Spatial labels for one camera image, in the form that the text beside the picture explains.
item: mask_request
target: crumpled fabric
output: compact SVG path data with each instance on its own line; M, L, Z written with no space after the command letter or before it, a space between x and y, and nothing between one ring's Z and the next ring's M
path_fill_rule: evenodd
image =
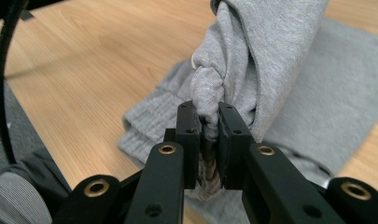
M337 173L378 120L378 36L329 20L322 20L319 25L326 6L323 2L300 3L299 6L284 2L279 9L268 9L264 5L276 3L257 3L250 8L251 3L247 2L225 1L214 7L217 17L226 15L223 18L228 25L219 24L222 20L217 19L193 57L175 65L152 94L124 115L126 134L119 140L119 147L143 165L151 148L162 141L165 128L175 127L177 106L194 101L197 91L193 88L204 88L205 92L213 93L204 96L211 101L221 97L220 101L231 104L232 100L257 141L276 143L306 178L323 184L329 176L318 164L303 158L313 158ZM240 14L238 6L245 6L242 12L247 14ZM244 22L242 15L252 14L255 19ZM222 49L219 52L223 55L218 58L217 46L231 46L223 44L231 40L231 35L217 35L217 32L239 29L231 25L236 22L240 22L243 31L233 37L240 35L243 40L244 35L246 42L254 39L254 46L247 45L244 52ZM255 37L247 35L249 32L255 33ZM208 38L215 40L215 47L206 48L207 43L213 43ZM233 40L234 45L238 45L239 38ZM241 58L247 55L247 60L235 60L233 53ZM202 83L202 78L214 83ZM217 91L207 90L215 86ZM202 99L197 99L200 101L195 103L197 107L207 105L201 103ZM213 112L203 111L203 118L209 115L204 130L212 139L216 136L212 134ZM303 157L297 158L296 152ZM194 197L187 197L186 202L211 223L247 223L239 191L196 188L187 190L186 195Z
M218 103L225 102L236 106L261 142L301 70L327 1L229 0L211 5L217 7L216 21L191 58L195 72L190 96L203 120L205 141L217 139ZM191 195L208 199L220 189L219 177L215 159L202 162L202 190Z

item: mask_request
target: wooden surface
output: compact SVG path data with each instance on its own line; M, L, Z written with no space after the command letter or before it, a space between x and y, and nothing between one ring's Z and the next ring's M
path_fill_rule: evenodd
M7 83L69 185L133 174L117 148L121 117L199 46L214 20L209 2L74 0L33 14L13 39ZM334 0L326 16L378 34L378 0ZM378 125L341 175L378 188ZM186 212L185 223L199 222Z

